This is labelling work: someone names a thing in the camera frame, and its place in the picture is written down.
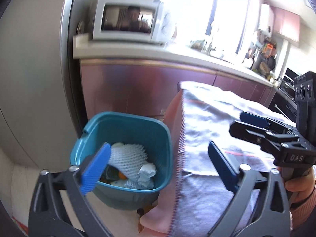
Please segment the person's right hand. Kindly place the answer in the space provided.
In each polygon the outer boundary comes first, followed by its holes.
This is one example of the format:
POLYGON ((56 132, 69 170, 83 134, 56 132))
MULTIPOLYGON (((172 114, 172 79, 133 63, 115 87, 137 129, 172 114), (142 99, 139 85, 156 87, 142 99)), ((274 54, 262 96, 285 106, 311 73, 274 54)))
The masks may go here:
POLYGON ((306 176, 291 179, 284 184, 287 191, 295 193, 293 203, 305 202, 313 193, 315 188, 315 175, 313 168, 310 168, 306 176))

